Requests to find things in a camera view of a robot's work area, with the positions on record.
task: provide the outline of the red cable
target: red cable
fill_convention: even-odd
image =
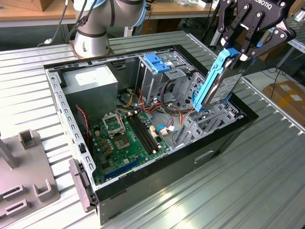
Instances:
[[[82,116],[84,116],[85,122],[86,122],[86,127],[87,127],[87,143],[89,146],[89,126],[88,126],[88,121],[87,121],[87,115],[85,114],[85,112],[80,108],[80,107],[76,107],[81,113]]]

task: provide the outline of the green motherboard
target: green motherboard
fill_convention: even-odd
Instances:
[[[90,127],[93,133],[92,157],[96,164],[96,170],[93,178],[96,185],[102,184],[122,173],[131,170],[149,160],[152,160],[169,151],[169,148],[161,136],[153,136],[150,131],[152,123],[145,113],[136,115],[139,120],[137,128],[130,117],[122,116],[121,124],[114,117],[100,122]],[[121,125],[125,128],[125,134],[116,134],[111,138],[109,131],[119,128]],[[157,150],[148,151],[147,138],[153,141],[152,144],[157,146]]]

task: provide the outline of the label sticker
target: label sticker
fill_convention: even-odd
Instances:
[[[129,160],[128,160],[127,158],[124,159],[123,161],[124,161],[125,164],[128,164],[128,163],[129,163]]]
[[[214,102],[225,99],[231,92],[232,88],[235,86],[236,82],[239,80],[240,76],[241,75],[239,74],[239,75],[234,75],[234,76],[224,79],[222,81],[221,85],[218,87],[218,89],[217,89],[213,99],[210,101],[210,103],[214,103]]]
[[[105,66],[88,72],[75,74],[75,79],[80,86],[90,83],[100,83],[106,85],[114,82],[114,77],[109,73]]]
[[[173,63],[170,62],[170,61],[169,61],[169,62],[166,62],[166,63],[164,63],[164,64],[167,65],[167,66],[168,66],[168,65],[173,65]]]
[[[286,84],[281,85],[281,88],[283,88],[285,91],[291,91],[291,88]]]
[[[170,131],[174,131],[174,129],[175,129],[175,127],[172,126],[172,125],[170,125],[170,126],[168,127],[168,130],[170,130]]]
[[[100,76],[92,75],[92,73],[76,74],[75,79],[77,80],[80,86],[90,83],[98,83],[102,81],[102,78]]]
[[[291,94],[290,96],[296,101],[302,101],[302,98],[300,96],[298,96],[297,94]]]

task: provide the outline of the metal bracket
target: metal bracket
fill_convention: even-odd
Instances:
[[[96,208],[97,201],[95,195],[90,193],[86,172],[83,170],[82,165],[75,159],[69,160],[69,170],[72,175],[77,193],[81,200],[81,205],[85,212],[92,211]]]

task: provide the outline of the aluminum workbench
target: aluminum workbench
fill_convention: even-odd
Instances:
[[[110,40],[115,53],[181,44],[207,68],[212,51],[182,31]],[[69,174],[71,153],[43,64],[75,60],[69,45],[0,52],[3,138],[38,130],[61,197],[8,226],[99,228],[84,213]],[[305,224],[305,130],[246,80],[235,93],[259,115],[228,150],[104,225],[121,228],[294,228]]]

